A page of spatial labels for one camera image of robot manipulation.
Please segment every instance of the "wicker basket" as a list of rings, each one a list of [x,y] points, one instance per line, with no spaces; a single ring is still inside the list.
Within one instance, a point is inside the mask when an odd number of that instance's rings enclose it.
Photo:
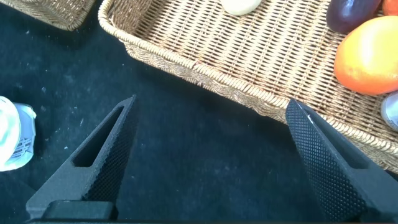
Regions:
[[[0,0],[38,20],[63,30],[74,30],[85,20],[95,0]]]
[[[371,159],[398,173],[398,133],[380,115],[385,96],[347,90],[333,75],[343,35],[329,30],[330,0],[262,0],[230,16],[219,0],[105,0],[102,28],[133,58],[286,122],[300,100]]]

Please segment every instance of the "purple eggplant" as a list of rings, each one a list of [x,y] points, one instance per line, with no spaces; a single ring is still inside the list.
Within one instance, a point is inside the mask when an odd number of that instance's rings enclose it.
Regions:
[[[329,28],[342,34],[372,19],[381,0],[331,0],[326,14]]]

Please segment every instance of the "white egg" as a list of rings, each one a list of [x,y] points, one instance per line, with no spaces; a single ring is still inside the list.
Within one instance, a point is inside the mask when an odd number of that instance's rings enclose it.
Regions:
[[[220,0],[226,12],[234,16],[242,16],[260,5],[261,0]]]

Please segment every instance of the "orange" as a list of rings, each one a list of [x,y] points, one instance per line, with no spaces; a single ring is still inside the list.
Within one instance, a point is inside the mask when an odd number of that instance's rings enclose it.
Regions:
[[[337,48],[335,75],[362,94],[398,90],[398,16],[371,19],[348,34]]]
[[[384,0],[383,12],[386,16],[398,16],[398,0]]]

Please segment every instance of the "black carpet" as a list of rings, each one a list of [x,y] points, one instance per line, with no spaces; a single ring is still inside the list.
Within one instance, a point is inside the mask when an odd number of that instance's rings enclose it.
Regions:
[[[27,199],[133,94],[120,219],[319,220],[286,125],[132,59],[97,11],[67,32],[0,6],[0,95],[37,113],[34,158],[0,173],[0,223],[26,220]]]

